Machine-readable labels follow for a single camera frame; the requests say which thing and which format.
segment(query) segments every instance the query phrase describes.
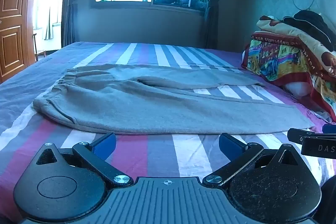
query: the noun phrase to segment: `black clamp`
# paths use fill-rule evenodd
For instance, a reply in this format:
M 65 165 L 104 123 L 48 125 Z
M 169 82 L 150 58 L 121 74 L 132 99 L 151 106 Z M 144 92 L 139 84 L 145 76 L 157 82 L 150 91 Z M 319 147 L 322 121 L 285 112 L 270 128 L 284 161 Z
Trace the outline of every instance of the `black clamp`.
M 113 133 L 69 149 L 44 144 L 14 189 L 23 224 L 229 224 L 232 216 L 247 224 L 315 223 L 321 190 L 290 144 L 264 149 L 223 133 L 219 148 L 230 162 L 202 183 L 198 177 L 134 182 L 105 162 L 115 146 Z
M 336 159 L 336 133 L 315 133 L 290 128 L 287 138 L 290 142 L 302 144 L 302 155 Z

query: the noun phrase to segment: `pillow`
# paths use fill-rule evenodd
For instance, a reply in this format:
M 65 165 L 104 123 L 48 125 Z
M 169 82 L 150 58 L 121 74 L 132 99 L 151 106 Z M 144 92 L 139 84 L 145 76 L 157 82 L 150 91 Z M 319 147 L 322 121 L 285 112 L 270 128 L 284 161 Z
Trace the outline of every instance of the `pillow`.
M 291 93 L 295 98 L 300 99 L 311 93 L 311 85 L 306 82 L 292 82 L 283 86 L 285 90 Z

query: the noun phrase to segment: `circular pad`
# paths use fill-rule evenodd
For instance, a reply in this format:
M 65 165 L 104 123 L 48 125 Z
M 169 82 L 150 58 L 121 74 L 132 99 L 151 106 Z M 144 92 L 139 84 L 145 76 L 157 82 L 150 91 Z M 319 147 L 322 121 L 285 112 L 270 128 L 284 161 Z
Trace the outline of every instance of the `circular pad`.
M 77 182 L 70 177 L 64 176 L 44 179 L 37 186 L 38 192 L 46 198 L 65 198 L 71 195 L 76 188 Z
M 314 212 L 321 197 L 312 175 L 287 164 L 256 168 L 234 176 L 229 194 L 239 211 L 262 223 L 303 219 Z
M 261 195 L 273 199 L 291 198 L 297 192 L 296 184 L 283 177 L 264 178 L 258 183 L 258 188 L 257 192 Z

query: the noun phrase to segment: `sheer curtain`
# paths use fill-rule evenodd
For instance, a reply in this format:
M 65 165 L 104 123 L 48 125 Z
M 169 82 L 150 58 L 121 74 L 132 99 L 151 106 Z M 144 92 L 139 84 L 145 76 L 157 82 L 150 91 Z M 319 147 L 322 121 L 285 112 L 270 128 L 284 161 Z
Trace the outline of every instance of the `sheer curtain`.
M 54 38 L 53 34 L 53 23 L 51 22 L 50 11 L 51 11 L 51 0 L 48 0 L 48 6 L 46 7 L 46 25 L 43 27 L 43 39 L 49 40 Z

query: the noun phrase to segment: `striped bed sheet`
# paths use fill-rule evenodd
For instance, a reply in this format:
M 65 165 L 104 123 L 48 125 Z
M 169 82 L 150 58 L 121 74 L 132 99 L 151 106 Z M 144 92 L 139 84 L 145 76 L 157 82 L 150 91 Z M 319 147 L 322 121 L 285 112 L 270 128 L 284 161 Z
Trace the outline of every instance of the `striped bed sheet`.
M 47 93 L 68 68 L 105 63 L 250 73 L 240 68 L 241 54 L 170 45 L 77 42 L 43 58 L 0 85 L 0 215 L 20 221 L 12 197 L 13 188 L 43 143 L 53 142 L 57 147 L 69 148 L 80 141 L 92 142 L 102 136 L 48 120 L 32 108 L 32 101 Z M 311 130 L 321 132 L 323 120 L 280 88 L 261 78 L 258 80 L 265 87 L 222 86 L 194 92 L 295 105 L 315 124 Z M 289 143 L 286 132 L 235 137 L 244 143 L 257 142 L 271 149 Z M 201 134 L 118 135 L 116 150 L 106 161 L 134 179 L 138 176 L 198 176 L 202 180 L 229 162 L 219 150 L 218 138 L 219 135 Z M 300 145 L 293 145 L 300 151 Z M 334 175 L 336 165 L 332 160 L 308 156 L 303 159 L 321 185 Z

